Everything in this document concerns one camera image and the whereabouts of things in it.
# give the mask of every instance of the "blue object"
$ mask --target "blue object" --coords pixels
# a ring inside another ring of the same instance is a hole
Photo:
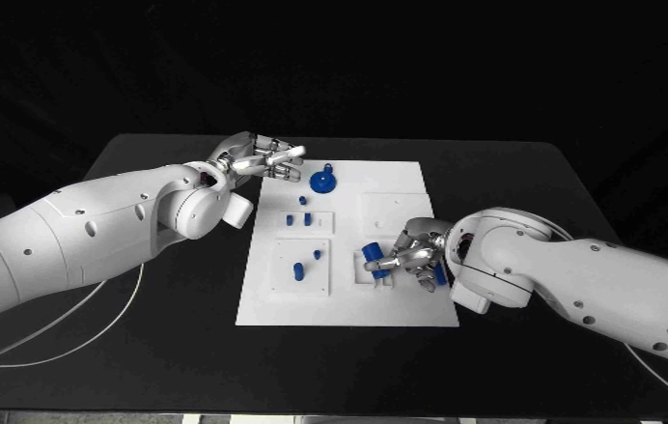
[[[378,242],[371,242],[368,243],[362,248],[361,248],[361,253],[364,254],[364,259],[367,262],[371,262],[373,260],[378,260],[383,258],[383,250],[380,249]],[[377,269],[375,271],[371,271],[373,278],[374,279],[383,279],[390,274],[388,269]]]
[[[436,283],[443,286],[447,283],[447,280],[445,279],[445,271],[442,270],[440,262],[437,262],[437,265],[434,267],[434,277],[436,277]]]
[[[303,265],[301,263],[295,263],[295,279],[298,281],[303,279]]]
[[[329,163],[324,164],[324,170],[312,173],[311,176],[311,189],[318,194],[326,194],[337,186],[337,179],[332,174],[334,168]]]

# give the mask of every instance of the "white platform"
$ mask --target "white platform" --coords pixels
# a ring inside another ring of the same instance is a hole
[[[326,162],[337,188],[316,194],[309,178]],[[407,219],[433,217],[419,163],[305,160],[299,169],[298,184],[262,182],[236,324],[459,326],[449,286],[430,294],[403,269],[381,280],[362,271],[361,248],[377,241],[387,254]]]

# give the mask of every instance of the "table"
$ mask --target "table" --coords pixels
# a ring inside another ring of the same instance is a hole
[[[86,180],[204,159],[224,137],[119,135]],[[576,238],[619,243],[550,144],[285,140],[303,143],[308,158],[419,161],[442,219],[511,207],[548,217]],[[256,179],[237,193],[257,203],[259,190]],[[0,370],[0,409],[668,417],[668,390],[623,346],[563,320],[538,297],[521,310],[492,305],[483,316],[458,307],[459,328],[234,326],[253,221],[255,214],[242,230],[221,223],[147,263],[125,317],[82,351]],[[136,275],[134,269],[112,279],[80,313],[3,362],[40,359],[85,341],[118,313]],[[89,291],[3,313],[0,345]]]

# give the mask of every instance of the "robotic hand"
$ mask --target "robotic hand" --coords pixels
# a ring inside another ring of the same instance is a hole
[[[240,228],[253,205],[231,191],[250,176],[298,182],[305,152],[244,131],[206,161],[69,185],[1,218],[0,312],[116,276],[221,219]]]
[[[553,235],[564,241],[551,241]],[[442,258],[455,276],[450,298],[476,313],[489,302],[524,308],[535,292],[568,321],[668,358],[663,258],[601,240],[574,240],[538,215],[492,208],[453,226],[410,219],[393,255],[364,269],[403,267],[433,292],[429,271]]]

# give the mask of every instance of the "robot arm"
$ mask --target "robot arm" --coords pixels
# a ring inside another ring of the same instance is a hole
[[[206,161],[73,184],[0,219],[0,312],[95,284],[253,210],[231,191],[250,176],[296,182],[303,147],[242,132]]]
[[[478,212],[453,227],[419,219],[442,228],[413,243],[413,263],[400,250],[365,269],[424,265],[429,256],[433,264],[443,255],[452,300],[478,313],[489,302],[524,308],[535,292],[568,321],[668,358],[668,260],[601,240],[571,240],[544,218],[511,209]],[[419,238],[407,228],[401,234]],[[553,234],[565,241],[550,241]]]

